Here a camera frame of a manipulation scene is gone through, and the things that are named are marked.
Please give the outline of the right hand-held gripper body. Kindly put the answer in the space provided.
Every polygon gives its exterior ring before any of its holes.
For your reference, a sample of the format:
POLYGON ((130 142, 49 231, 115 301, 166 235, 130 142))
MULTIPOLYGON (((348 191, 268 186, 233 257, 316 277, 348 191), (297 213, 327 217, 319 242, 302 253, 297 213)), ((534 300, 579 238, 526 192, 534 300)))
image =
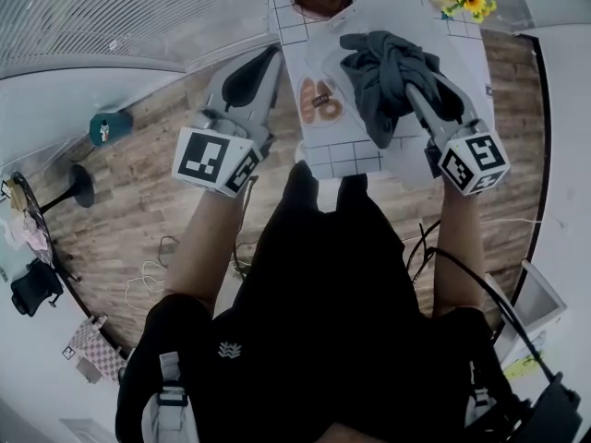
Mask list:
POLYGON ((492 188, 510 170, 501 139, 479 118, 463 125, 446 122, 425 152, 434 175, 443 175, 463 196, 492 188))

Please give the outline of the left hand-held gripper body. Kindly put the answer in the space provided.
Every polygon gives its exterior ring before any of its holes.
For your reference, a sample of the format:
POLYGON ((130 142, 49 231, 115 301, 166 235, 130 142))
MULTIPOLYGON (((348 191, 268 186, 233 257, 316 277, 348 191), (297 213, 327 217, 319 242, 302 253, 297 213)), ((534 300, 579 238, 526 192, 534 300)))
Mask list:
POLYGON ((273 134, 266 126, 204 108, 192 126, 181 128, 172 176, 235 198, 267 157, 272 143, 273 134))

